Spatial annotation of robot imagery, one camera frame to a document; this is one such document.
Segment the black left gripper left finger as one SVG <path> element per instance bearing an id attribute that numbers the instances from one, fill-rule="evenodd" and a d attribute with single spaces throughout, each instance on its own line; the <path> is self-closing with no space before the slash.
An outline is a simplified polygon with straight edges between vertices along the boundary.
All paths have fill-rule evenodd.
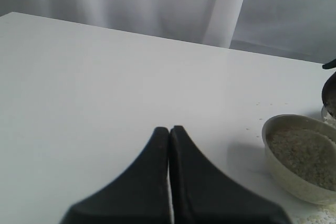
<path id="1" fill-rule="evenodd" d="M 154 129 L 134 162 L 113 182 L 72 205 L 61 223 L 168 223 L 169 131 Z"/>

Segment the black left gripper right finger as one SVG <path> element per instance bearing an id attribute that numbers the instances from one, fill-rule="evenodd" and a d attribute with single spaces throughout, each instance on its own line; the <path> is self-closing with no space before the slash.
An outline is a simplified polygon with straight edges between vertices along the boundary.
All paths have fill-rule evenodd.
<path id="1" fill-rule="evenodd" d="M 182 126 L 170 131 L 169 173 L 175 223 L 285 223 L 279 205 L 221 172 Z"/>

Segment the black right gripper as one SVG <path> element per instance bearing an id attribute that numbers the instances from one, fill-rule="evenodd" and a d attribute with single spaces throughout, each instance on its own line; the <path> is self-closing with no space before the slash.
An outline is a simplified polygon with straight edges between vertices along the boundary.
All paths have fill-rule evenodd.
<path id="1" fill-rule="evenodd" d="M 335 73 L 325 82 L 322 88 L 322 102 L 327 112 L 335 118 Z"/>

